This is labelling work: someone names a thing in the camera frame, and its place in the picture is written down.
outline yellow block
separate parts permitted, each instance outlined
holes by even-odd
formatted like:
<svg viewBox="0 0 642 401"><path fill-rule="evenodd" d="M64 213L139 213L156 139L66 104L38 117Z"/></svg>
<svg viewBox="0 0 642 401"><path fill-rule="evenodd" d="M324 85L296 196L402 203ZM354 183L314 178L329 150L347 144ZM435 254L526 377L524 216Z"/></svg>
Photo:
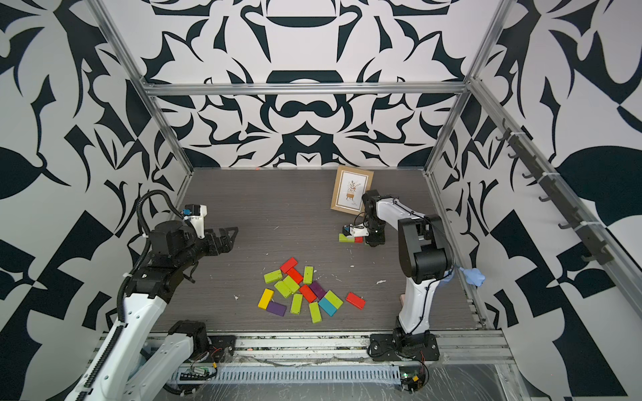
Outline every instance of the yellow block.
<svg viewBox="0 0 642 401"><path fill-rule="evenodd" d="M338 296L334 295L332 291L326 292L324 298L326 300L329 300L330 303L337 309L339 309L341 305L343 305L343 301L341 301Z"/></svg>
<svg viewBox="0 0 642 401"><path fill-rule="evenodd" d="M303 301L303 294L294 294L292 297L292 307L290 313L299 314L301 311L301 302Z"/></svg>
<svg viewBox="0 0 642 401"><path fill-rule="evenodd" d="M268 303L270 303L273 296L274 296L274 291L266 288L265 291L263 291L263 296L261 297L261 301L259 302L259 308L263 310L267 309Z"/></svg>
<svg viewBox="0 0 642 401"><path fill-rule="evenodd" d="M312 323L318 323L321 321L321 311L319 310L318 302L310 304L310 316L312 316Z"/></svg>
<svg viewBox="0 0 642 401"><path fill-rule="evenodd" d="M286 286L288 286L291 293L294 294L299 290L299 285L297 284L296 281L294 281L294 278L291 278L290 276L286 276L283 279L283 282L285 283Z"/></svg>
<svg viewBox="0 0 642 401"><path fill-rule="evenodd" d="M292 295L292 291L283 281L277 281L276 284L274 284L274 288L279 290L281 295L283 295L283 298L288 298L290 295Z"/></svg>
<svg viewBox="0 0 642 401"><path fill-rule="evenodd" d="M315 269L312 266L306 266L306 269L303 273L303 284L312 284L312 274Z"/></svg>

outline picture frame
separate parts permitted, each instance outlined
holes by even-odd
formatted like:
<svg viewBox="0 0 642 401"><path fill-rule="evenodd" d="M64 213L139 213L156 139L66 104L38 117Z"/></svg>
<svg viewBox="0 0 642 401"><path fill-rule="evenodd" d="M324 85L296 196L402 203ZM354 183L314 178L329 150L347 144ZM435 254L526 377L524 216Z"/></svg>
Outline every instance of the picture frame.
<svg viewBox="0 0 642 401"><path fill-rule="evenodd" d="M370 189L373 176L373 171L339 166L336 170L330 209L350 214L363 212L361 196Z"/></svg>

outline patterned wall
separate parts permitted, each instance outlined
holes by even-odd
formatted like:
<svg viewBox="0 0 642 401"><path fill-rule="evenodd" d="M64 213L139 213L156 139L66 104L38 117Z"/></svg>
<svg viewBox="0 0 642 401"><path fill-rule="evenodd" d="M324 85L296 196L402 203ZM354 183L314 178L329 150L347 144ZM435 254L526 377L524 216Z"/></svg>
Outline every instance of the patterned wall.
<svg viewBox="0 0 642 401"><path fill-rule="evenodd" d="M79 0L0 0L0 105L0 399L43 400L114 319L138 197L185 174Z"/></svg>
<svg viewBox="0 0 642 401"><path fill-rule="evenodd" d="M640 263L642 3L518 0L482 78ZM534 400L642 398L642 321L474 99L435 170Z"/></svg>
<svg viewBox="0 0 642 401"><path fill-rule="evenodd" d="M150 83L462 81L498 0L112 0ZM164 98L194 166L423 166L449 95Z"/></svg>

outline lime green block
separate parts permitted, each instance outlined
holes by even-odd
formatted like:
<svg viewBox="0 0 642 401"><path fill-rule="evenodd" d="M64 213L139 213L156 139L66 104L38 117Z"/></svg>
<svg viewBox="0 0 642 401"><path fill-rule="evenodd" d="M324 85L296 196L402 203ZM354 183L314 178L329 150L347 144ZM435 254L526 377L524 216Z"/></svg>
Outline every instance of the lime green block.
<svg viewBox="0 0 642 401"><path fill-rule="evenodd" d="M315 269L312 266L306 266L306 270L303 272L303 284L312 284L312 274L315 272Z"/></svg>
<svg viewBox="0 0 642 401"><path fill-rule="evenodd" d="M281 273L281 270L279 269L279 270L271 271L268 274L263 275L263 277L265 278L265 284L269 284L282 279L283 273Z"/></svg>
<svg viewBox="0 0 642 401"><path fill-rule="evenodd" d="M319 311L318 302L310 304L310 316L312 316L312 323L318 323L321 321L321 312Z"/></svg>
<svg viewBox="0 0 642 401"><path fill-rule="evenodd" d="M276 284L274 284L274 288L279 290L281 295L283 295L283 298L288 298L290 297L290 295L292 295L292 291L290 291L290 288L288 287L288 285L285 284L283 281L278 281Z"/></svg>
<svg viewBox="0 0 642 401"><path fill-rule="evenodd" d="M354 237L346 237L343 234L339 234L339 242L340 243L353 243L354 242Z"/></svg>
<svg viewBox="0 0 642 401"><path fill-rule="evenodd" d="M301 311L301 302L303 301L303 294L294 294L292 297L292 307L290 313L299 314Z"/></svg>
<svg viewBox="0 0 642 401"><path fill-rule="evenodd" d="M285 283L286 286L288 286L291 293L294 294L299 290L299 285L297 284L296 281L294 281L294 278L287 276L286 278L283 279L283 282Z"/></svg>
<svg viewBox="0 0 642 401"><path fill-rule="evenodd" d="M332 291L326 292L324 298L326 300L330 301L332 306L337 308L337 309L339 309L341 307L341 305L343 305L343 301L341 301L338 296L334 295L334 293Z"/></svg>

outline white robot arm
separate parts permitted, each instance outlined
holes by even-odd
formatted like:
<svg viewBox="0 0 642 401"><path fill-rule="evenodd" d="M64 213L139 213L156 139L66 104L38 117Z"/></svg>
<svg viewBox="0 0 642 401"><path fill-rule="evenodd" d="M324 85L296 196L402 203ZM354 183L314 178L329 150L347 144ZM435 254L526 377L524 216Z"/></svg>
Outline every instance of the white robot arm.
<svg viewBox="0 0 642 401"><path fill-rule="evenodd" d="M367 191L362 199L367 244L385 243L386 223L398 231L399 263L406 276L406 295L396 330L403 343L401 348L417 345L416 341L421 342L430 328L428 316L438 281L452 274L453 255L443 234L442 221L438 216L415 212L397 198L381 196L376 190Z"/></svg>
<svg viewBox="0 0 642 401"><path fill-rule="evenodd" d="M165 221L150 231L141 209L145 200L154 194L163 195L169 208L182 221ZM194 271L204 256L230 252L238 232L236 227L225 228L220 229L217 236L214 230L205 230L206 206L186 205L179 212L164 191L145 194L136 211L147 238L145 248L118 291L118 319L65 401L152 401L181 363L209 349L205 323L179 321L169 330L161 347L130 377L147 336L176 288L184 278L193 281L191 274L187 276L184 271L191 266ZM146 259L150 248L152 256ZM181 394L180 390L167 389Z"/></svg>

